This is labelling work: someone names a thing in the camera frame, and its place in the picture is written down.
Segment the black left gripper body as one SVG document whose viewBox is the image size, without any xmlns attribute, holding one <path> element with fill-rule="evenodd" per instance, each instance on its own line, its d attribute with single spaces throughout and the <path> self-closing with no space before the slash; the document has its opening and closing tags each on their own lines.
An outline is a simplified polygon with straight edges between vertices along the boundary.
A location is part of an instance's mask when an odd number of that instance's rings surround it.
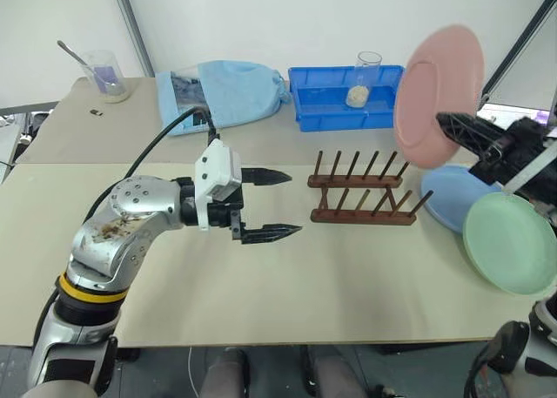
<svg viewBox="0 0 557 398">
<path fill-rule="evenodd" d="M 234 240 L 241 240 L 243 224 L 241 210 L 244 207 L 242 186 L 234 190 L 225 200 L 213 200 L 208 205 L 208 219 L 211 227 L 228 228 Z"/>
</svg>

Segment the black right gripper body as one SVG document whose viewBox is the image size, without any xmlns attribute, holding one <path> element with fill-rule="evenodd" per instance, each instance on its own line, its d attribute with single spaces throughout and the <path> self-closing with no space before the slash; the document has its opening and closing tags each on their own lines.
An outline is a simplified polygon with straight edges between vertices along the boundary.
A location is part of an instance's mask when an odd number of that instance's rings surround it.
<svg viewBox="0 0 557 398">
<path fill-rule="evenodd" d="M 489 185 L 505 185 L 545 150 L 547 128 L 530 118 L 521 118 L 506 130 L 484 121 L 477 133 L 479 161 L 471 168 L 471 174 Z"/>
</svg>

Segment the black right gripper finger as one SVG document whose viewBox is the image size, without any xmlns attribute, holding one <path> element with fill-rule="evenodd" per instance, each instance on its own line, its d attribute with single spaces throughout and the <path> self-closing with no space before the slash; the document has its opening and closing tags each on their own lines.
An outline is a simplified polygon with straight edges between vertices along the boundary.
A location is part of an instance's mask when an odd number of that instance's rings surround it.
<svg viewBox="0 0 557 398">
<path fill-rule="evenodd" d="M 498 126 L 478 116 L 463 112 L 439 112 L 436 119 L 449 139 L 479 157 L 501 138 Z"/>
</svg>

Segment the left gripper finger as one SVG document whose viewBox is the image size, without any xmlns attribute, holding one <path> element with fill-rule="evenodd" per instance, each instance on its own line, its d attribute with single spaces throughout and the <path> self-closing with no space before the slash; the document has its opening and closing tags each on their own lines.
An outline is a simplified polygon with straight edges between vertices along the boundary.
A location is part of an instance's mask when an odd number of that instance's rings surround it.
<svg viewBox="0 0 557 398">
<path fill-rule="evenodd" d="M 274 186 L 292 180 L 292 177 L 284 172 L 262 167 L 243 167 L 242 182 L 255 186 Z"/>
<path fill-rule="evenodd" d="M 290 224 L 265 224 L 259 229 L 243 229 L 241 243 L 244 245 L 272 243 L 302 229 Z"/>
</svg>

